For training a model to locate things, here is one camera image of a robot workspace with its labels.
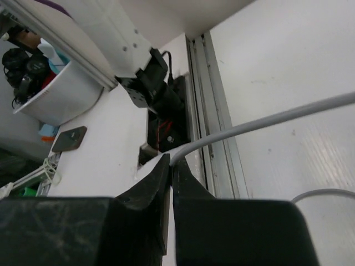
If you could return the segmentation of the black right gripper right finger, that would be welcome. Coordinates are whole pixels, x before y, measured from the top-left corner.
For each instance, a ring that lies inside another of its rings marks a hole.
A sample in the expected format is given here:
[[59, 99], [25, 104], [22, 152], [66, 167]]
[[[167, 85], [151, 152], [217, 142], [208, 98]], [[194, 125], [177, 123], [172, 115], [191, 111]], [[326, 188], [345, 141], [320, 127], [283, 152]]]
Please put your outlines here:
[[173, 167], [177, 265], [318, 265], [295, 204], [215, 198], [186, 160]]

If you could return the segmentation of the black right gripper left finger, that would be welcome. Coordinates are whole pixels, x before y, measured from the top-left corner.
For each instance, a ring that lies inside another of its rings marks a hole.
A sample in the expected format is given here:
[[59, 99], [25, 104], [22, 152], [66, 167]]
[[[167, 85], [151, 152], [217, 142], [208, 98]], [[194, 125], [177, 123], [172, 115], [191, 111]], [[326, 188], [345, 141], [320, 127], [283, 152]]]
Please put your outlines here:
[[121, 195], [1, 200], [2, 265], [160, 265], [169, 222], [169, 163]]

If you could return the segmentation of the dark smartphone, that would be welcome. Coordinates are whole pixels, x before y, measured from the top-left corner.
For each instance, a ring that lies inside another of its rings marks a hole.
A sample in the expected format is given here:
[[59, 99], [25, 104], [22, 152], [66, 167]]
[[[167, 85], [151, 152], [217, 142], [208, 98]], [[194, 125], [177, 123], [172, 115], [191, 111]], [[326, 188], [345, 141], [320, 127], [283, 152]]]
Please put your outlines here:
[[52, 152], [59, 153], [78, 149], [86, 132], [86, 126], [61, 132], [52, 147]]

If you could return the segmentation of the white plastic bin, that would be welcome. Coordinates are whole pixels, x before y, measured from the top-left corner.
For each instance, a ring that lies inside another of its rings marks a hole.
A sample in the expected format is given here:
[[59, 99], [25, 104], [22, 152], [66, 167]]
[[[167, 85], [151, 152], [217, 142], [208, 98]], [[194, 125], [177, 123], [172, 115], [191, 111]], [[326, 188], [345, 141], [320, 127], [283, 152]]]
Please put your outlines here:
[[89, 110], [103, 87], [75, 62], [70, 62], [39, 93], [16, 108], [48, 125], [60, 126]]

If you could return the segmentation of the aluminium front rail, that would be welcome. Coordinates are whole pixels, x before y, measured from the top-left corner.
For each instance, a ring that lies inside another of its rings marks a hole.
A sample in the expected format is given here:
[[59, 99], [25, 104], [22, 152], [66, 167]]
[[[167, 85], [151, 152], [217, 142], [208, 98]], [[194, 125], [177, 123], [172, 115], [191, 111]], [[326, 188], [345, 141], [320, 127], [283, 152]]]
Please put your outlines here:
[[[191, 139], [232, 126], [210, 32], [187, 41], [190, 85], [187, 90]], [[234, 137], [194, 152], [201, 162], [206, 188], [219, 198], [248, 198], [241, 159]]]

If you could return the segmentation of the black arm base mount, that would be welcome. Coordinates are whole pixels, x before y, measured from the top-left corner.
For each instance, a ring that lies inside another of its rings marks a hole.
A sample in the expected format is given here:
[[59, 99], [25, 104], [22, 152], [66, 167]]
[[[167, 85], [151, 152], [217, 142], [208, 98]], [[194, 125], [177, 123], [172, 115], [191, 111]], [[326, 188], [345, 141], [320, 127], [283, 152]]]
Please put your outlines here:
[[159, 153], [168, 152], [190, 141], [188, 108], [186, 102], [187, 76], [179, 76], [174, 80], [174, 92], [182, 101], [183, 109], [176, 119], [159, 118], [148, 112], [148, 137], [146, 145], [139, 149], [138, 166], [141, 167]]

